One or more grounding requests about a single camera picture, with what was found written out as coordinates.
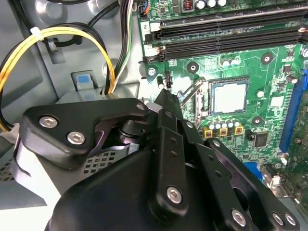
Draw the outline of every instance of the motherboard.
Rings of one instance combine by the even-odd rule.
[[[168,89],[204,139],[243,162],[280,162],[308,57],[307,2],[151,0],[137,11],[151,100]]]

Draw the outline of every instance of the blue expansion slot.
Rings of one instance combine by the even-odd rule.
[[[307,86],[308,86],[308,70],[304,70],[303,77],[294,86],[290,101],[289,111],[285,119],[282,131],[282,137],[279,148],[284,153],[288,151],[294,123],[297,117],[298,108],[302,99],[303,91],[307,90]]]

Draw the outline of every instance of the cable tie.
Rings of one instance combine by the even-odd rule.
[[[34,35],[34,37],[37,38],[38,40],[40,41],[44,40],[41,30],[37,26],[31,28],[30,31]]]

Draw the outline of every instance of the white wire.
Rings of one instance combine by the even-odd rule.
[[[134,0],[129,0],[129,3],[128,3],[128,14],[127,14],[127,16],[128,16],[128,18],[127,18],[128,46],[127,46],[127,50],[126,50],[126,55],[125,55],[125,57],[126,57],[127,55],[129,55],[129,54],[128,54],[128,52],[130,51],[130,50],[129,50],[129,47],[130,47],[129,43],[130,43],[130,40],[132,39],[132,33],[131,33],[131,30],[130,30],[130,23],[131,23],[130,21],[132,20],[132,9],[133,9],[133,4],[134,4]],[[111,93],[113,93],[113,92],[115,91],[116,85],[117,85],[117,83],[118,83],[118,81],[119,81],[119,78],[120,78],[121,74],[123,73],[124,68],[125,68],[125,66],[127,65],[127,63],[128,63],[128,58],[126,58],[125,62],[124,62],[123,65],[121,66],[121,69],[120,69],[120,71],[119,71],[119,74],[117,75],[117,78],[115,79],[115,85],[114,85],[114,88],[112,89]]]

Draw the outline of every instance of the hex bolt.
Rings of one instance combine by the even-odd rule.
[[[77,131],[73,131],[70,132],[67,135],[67,140],[71,143],[71,144],[75,144],[75,145],[81,145],[85,142],[85,136]]]
[[[236,223],[238,223],[240,226],[245,227],[246,226],[246,220],[244,216],[241,214],[240,211],[234,209],[231,211],[232,217],[235,220]]]
[[[155,69],[154,69],[154,68],[149,68],[149,70],[148,70],[148,75],[154,76],[155,74],[156,74]]]
[[[296,225],[296,222],[295,222],[295,220],[293,219],[293,217],[291,217],[289,214],[285,214],[285,218],[287,219],[287,221],[291,224],[291,225],[293,225],[293,226],[295,226]]]
[[[179,204],[182,202],[182,195],[179,192],[178,189],[174,187],[167,188],[167,197],[170,201],[172,201],[175,204]]]
[[[278,224],[283,226],[283,220],[280,218],[280,216],[277,213],[273,213],[273,217]]]
[[[45,128],[54,128],[58,125],[58,121],[51,116],[44,116],[39,119],[39,124]]]

